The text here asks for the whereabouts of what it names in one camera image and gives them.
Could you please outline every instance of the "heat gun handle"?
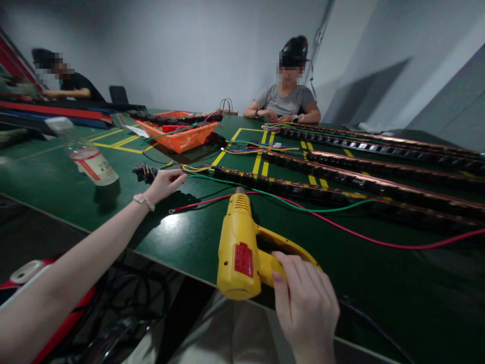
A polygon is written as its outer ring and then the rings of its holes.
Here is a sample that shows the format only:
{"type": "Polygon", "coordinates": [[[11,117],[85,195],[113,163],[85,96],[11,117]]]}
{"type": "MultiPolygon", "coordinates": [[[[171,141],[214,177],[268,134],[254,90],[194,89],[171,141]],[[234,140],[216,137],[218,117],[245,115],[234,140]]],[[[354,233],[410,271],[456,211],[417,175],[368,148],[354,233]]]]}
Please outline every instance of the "heat gun handle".
{"type": "Polygon", "coordinates": [[[261,283],[264,283],[270,287],[274,287],[273,284],[273,271],[276,270],[280,272],[286,279],[286,274],[284,273],[283,266],[281,263],[271,254],[268,254],[262,250],[258,250],[260,271],[259,279],[261,283]]]}
{"type": "Polygon", "coordinates": [[[302,260],[312,263],[315,267],[319,268],[320,270],[322,269],[320,265],[317,263],[317,261],[313,259],[313,257],[310,255],[309,252],[307,252],[305,249],[298,246],[294,242],[282,237],[281,235],[278,235],[277,233],[274,233],[268,229],[265,229],[264,227],[259,225],[256,225],[256,230],[257,230],[257,235],[278,245],[284,250],[285,253],[299,255],[302,260]]]}

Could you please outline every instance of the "finger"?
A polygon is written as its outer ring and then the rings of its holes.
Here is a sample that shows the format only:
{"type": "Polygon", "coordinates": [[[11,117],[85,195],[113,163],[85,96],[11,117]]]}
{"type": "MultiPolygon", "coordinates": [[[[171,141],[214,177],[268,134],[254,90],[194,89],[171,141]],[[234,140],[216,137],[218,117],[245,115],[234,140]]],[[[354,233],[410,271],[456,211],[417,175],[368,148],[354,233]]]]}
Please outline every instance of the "finger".
{"type": "Polygon", "coordinates": [[[302,287],[308,290],[308,292],[315,291],[315,285],[313,284],[310,275],[305,267],[305,262],[302,261],[301,257],[298,255],[290,255],[289,259],[292,260],[295,269],[297,270],[300,281],[302,282],[302,287]]]}
{"type": "Polygon", "coordinates": [[[292,310],[289,303],[288,285],[280,272],[273,271],[274,306],[280,323],[291,323],[292,310]]]}
{"type": "Polygon", "coordinates": [[[315,289],[323,298],[327,298],[328,293],[323,286],[323,282],[320,279],[320,276],[318,275],[317,268],[315,268],[314,265],[310,262],[304,262],[304,266],[308,272],[310,279],[312,280],[313,285],[315,286],[315,289]]]}
{"type": "Polygon", "coordinates": [[[302,281],[298,275],[297,269],[293,264],[293,261],[284,253],[273,252],[273,256],[281,263],[284,272],[286,273],[286,278],[288,278],[289,291],[300,290],[302,286],[302,281]]]}
{"type": "Polygon", "coordinates": [[[179,188],[181,184],[185,183],[187,178],[188,178],[188,175],[183,173],[180,177],[178,177],[175,181],[173,181],[170,184],[170,188],[172,189],[172,191],[176,190],[177,188],[179,188]]]}
{"type": "Polygon", "coordinates": [[[163,171],[163,173],[168,177],[179,177],[180,175],[183,175],[183,170],[181,170],[180,168],[167,169],[163,171]]]}
{"type": "Polygon", "coordinates": [[[338,300],[337,296],[335,295],[335,290],[333,289],[332,282],[330,281],[330,278],[321,270],[317,269],[318,276],[320,277],[320,280],[325,288],[325,291],[327,292],[327,295],[329,299],[332,302],[332,305],[334,307],[338,307],[338,300]]]}

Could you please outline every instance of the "red label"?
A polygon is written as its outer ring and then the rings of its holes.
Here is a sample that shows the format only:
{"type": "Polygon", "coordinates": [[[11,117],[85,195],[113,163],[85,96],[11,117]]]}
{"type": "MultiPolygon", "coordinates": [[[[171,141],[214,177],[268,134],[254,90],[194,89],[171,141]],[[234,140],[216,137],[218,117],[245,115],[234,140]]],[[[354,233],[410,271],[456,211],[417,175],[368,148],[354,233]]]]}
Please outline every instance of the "red label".
{"type": "Polygon", "coordinates": [[[253,251],[245,243],[236,245],[234,252],[234,270],[248,277],[253,277],[253,251]]]}
{"type": "Polygon", "coordinates": [[[86,151],[92,151],[92,150],[96,150],[96,149],[86,149],[86,150],[83,150],[83,151],[81,151],[81,152],[74,153],[74,154],[71,156],[71,159],[72,159],[72,160],[75,160],[76,162],[80,162],[80,161],[83,161],[83,160],[88,160],[88,159],[95,158],[95,157],[97,157],[99,154],[101,154],[101,152],[100,152],[100,151],[97,151],[97,152],[96,152],[96,153],[94,153],[92,156],[89,156],[89,157],[84,157],[84,158],[76,158],[76,155],[83,154],[83,153],[85,153],[86,151]]]}
{"type": "Polygon", "coordinates": [[[88,172],[95,180],[101,180],[101,178],[91,169],[91,167],[87,165],[87,163],[85,162],[86,159],[88,158],[76,159],[76,162],[79,162],[79,164],[82,165],[86,172],[88,172]]]}

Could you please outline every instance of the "bottle label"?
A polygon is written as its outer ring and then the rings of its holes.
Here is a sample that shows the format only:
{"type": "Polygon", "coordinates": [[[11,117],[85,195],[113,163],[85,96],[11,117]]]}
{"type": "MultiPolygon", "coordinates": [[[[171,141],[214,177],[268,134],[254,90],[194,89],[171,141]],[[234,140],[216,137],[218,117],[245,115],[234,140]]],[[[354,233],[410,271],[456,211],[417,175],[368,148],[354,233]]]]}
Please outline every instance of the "bottle label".
{"type": "Polygon", "coordinates": [[[98,149],[85,149],[71,155],[76,165],[84,169],[92,180],[104,180],[115,171],[98,149]]]}

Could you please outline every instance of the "white paper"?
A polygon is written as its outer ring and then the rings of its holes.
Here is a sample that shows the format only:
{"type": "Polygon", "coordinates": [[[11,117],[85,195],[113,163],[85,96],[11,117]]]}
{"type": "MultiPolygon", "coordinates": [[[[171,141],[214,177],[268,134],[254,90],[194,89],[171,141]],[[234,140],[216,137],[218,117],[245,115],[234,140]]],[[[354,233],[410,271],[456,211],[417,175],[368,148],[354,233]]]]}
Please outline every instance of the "white paper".
{"type": "Polygon", "coordinates": [[[132,132],[134,132],[136,135],[139,135],[140,137],[142,136],[143,138],[149,138],[150,136],[147,134],[146,131],[143,129],[138,129],[134,126],[129,126],[129,125],[124,125],[125,128],[130,129],[132,132]]]}

